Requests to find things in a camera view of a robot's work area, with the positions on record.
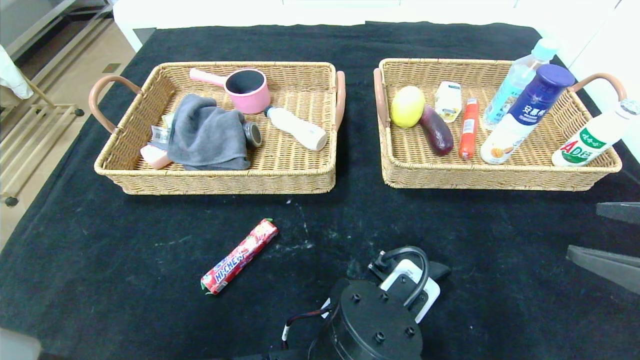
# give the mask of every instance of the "white cloth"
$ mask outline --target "white cloth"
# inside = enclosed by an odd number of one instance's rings
[[[0,45],[0,85],[10,88],[21,99],[29,99],[33,96],[33,90],[2,45]]]

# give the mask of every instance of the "white bottle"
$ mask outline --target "white bottle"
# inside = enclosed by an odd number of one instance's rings
[[[548,64],[557,51],[558,46],[553,40],[542,38],[538,40],[530,55],[513,62],[491,104],[484,111],[482,124],[485,129],[495,129],[524,88],[533,80],[536,69]]]
[[[615,109],[586,123],[554,152],[551,161],[557,167],[587,165],[618,142],[639,114],[640,102],[630,99],[622,100]]]
[[[268,106],[264,114],[275,127],[292,134],[309,150],[319,151],[326,144],[326,131],[318,125],[299,119],[287,109]]]

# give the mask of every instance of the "pink handle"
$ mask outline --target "pink handle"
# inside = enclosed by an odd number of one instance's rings
[[[220,87],[225,87],[225,83],[227,82],[226,76],[210,74],[196,68],[189,70],[189,78],[191,78],[191,80],[204,81],[205,83],[214,84]]]

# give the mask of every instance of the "red candy wrapper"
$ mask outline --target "red candy wrapper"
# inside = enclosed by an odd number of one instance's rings
[[[278,228],[269,220],[271,219],[262,219],[226,258],[202,277],[200,285],[203,290],[207,288],[213,295],[217,295],[254,256],[262,251],[278,234]]]

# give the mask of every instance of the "pink saucepan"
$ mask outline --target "pink saucepan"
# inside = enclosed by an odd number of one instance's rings
[[[271,97],[267,77],[256,69],[240,69],[229,76],[218,76],[198,69],[191,69],[192,80],[222,86],[234,102],[236,109],[245,114],[261,113],[269,106]]]

